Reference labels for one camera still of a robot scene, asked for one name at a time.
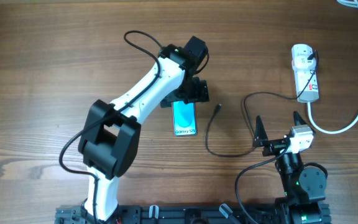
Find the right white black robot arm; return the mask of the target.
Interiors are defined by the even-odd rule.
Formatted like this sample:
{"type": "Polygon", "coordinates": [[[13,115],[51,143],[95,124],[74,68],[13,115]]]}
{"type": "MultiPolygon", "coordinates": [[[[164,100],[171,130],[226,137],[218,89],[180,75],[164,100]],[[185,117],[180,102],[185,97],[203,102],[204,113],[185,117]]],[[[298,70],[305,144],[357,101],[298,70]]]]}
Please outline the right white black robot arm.
{"type": "Polygon", "coordinates": [[[254,164],[242,170],[236,177],[234,191],[239,205],[251,223],[262,223],[263,219],[252,216],[247,211],[239,196],[239,179],[247,171],[274,162],[275,168],[282,180],[284,197],[277,198],[273,204],[275,213],[272,223],[331,223],[329,205],[323,203],[326,199],[328,171],[322,165],[309,162],[303,163],[301,152],[312,145],[315,130],[299,115],[293,112],[294,126],[281,139],[271,140],[260,116],[256,117],[254,130],[254,147],[263,149],[267,161],[254,164]]]}

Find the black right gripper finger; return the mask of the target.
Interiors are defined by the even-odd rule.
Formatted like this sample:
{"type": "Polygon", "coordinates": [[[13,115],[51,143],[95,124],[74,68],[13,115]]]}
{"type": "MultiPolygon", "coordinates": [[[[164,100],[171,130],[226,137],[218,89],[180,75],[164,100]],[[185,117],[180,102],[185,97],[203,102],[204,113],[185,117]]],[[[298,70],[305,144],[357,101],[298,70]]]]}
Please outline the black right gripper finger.
{"type": "Polygon", "coordinates": [[[258,115],[256,117],[256,127],[254,132],[254,141],[252,145],[254,147],[263,147],[268,144],[268,141],[269,139],[267,137],[267,133],[265,132],[262,118],[258,115]]]}
{"type": "Polygon", "coordinates": [[[297,111],[293,112],[293,120],[295,124],[292,127],[293,134],[316,134],[316,131],[308,125],[297,111]]]}

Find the blue Galaxy smartphone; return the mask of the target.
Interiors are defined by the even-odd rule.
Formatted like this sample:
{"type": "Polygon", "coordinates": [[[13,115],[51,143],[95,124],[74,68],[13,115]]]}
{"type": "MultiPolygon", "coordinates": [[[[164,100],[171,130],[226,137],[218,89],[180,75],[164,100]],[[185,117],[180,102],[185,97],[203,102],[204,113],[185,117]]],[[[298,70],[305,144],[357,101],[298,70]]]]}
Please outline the blue Galaxy smartphone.
{"type": "Polygon", "coordinates": [[[173,127],[175,136],[197,134],[195,104],[182,101],[173,103],[173,127]]]}

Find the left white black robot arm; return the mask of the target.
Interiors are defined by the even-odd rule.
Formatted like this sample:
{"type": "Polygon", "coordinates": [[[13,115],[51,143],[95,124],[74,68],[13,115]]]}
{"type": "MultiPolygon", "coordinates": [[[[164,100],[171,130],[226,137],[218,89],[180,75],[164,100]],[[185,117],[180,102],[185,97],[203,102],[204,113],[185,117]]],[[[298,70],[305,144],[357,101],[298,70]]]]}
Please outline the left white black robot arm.
{"type": "Polygon", "coordinates": [[[60,151],[58,162],[72,174],[89,176],[88,198],[81,206],[87,223],[107,223],[118,208],[119,179],[138,151],[142,124],[158,106],[209,101],[206,81],[197,76],[208,64],[206,42],[193,36],[184,47],[160,46],[150,71],[128,92],[106,103],[95,101],[85,125],[60,151]]]}

